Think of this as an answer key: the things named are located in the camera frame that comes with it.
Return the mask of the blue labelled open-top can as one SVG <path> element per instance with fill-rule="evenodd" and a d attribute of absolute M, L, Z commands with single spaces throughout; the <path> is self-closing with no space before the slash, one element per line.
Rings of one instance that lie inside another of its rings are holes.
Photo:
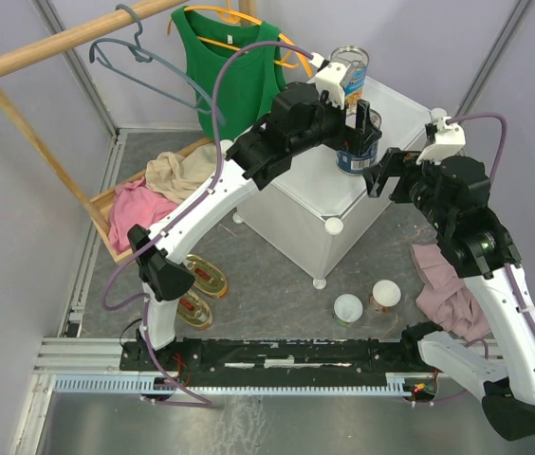
<path fill-rule="evenodd" d="M 352 153 L 350 150 L 337 151 L 336 164 L 344 173 L 360 175 L 377 160 L 378 143 L 382 136 L 382 118 L 380 113 L 373 108 L 370 108 L 369 119 L 371 120 L 372 125 L 378 130 L 379 135 L 376 138 L 372 138 L 368 142 L 361 144 L 360 150 L 356 153 Z"/>

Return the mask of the blue chicken noodle soup can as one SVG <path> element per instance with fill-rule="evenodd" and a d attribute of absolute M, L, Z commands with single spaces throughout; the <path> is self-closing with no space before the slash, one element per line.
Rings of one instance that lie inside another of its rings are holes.
<path fill-rule="evenodd" d="M 347 68 L 344 79 L 345 107 L 347 115 L 355 114 L 361 99 L 366 71 L 370 62 L 367 50 L 355 45 L 346 45 L 334 49 L 330 60 L 345 64 Z"/>

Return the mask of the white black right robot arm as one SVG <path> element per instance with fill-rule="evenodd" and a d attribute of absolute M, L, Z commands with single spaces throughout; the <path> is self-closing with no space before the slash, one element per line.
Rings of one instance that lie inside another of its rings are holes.
<path fill-rule="evenodd" d="M 489 208 L 491 182 L 482 162 L 452 155 L 425 161 L 418 152 L 390 148 L 363 173 L 369 196 L 410 203 L 436 231 L 441 254 L 477 299 L 503 356 L 490 365 L 443 331 L 423 333 L 399 347 L 400 362 L 447 374 L 480 403 L 493 429 L 516 441 L 535 436 L 535 306 L 521 255 Z"/>

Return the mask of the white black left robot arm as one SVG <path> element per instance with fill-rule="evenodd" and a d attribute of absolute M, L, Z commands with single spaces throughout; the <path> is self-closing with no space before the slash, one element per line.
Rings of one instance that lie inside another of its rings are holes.
<path fill-rule="evenodd" d="M 235 141 L 218 143 L 224 158 L 212 177 L 162 221 L 129 232 L 145 292 L 140 356 L 152 369 L 174 358 L 179 300 L 194 283 L 184 260 L 197 242 L 239 203 L 286 173 L 294 156 L 320 145 L 334 151 L 362 152 L 380 139 L 370 119 L 371 104 L 359 100 L 355 123 L 314 83 L 291 82 L 270 111 Z"/>

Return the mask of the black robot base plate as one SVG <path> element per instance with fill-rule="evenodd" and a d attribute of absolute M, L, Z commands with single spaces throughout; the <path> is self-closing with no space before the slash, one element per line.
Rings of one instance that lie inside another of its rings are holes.
<path fill-rule="evenodd" d="M 370 373 L 425 373 L 433 369 L 407 341 L 375 339 L 231 340 L 184 338 L 156 352 L 162 368 L 182 373 L 189 384 L 196 373 L 224 369 L 357 368 Z"/>

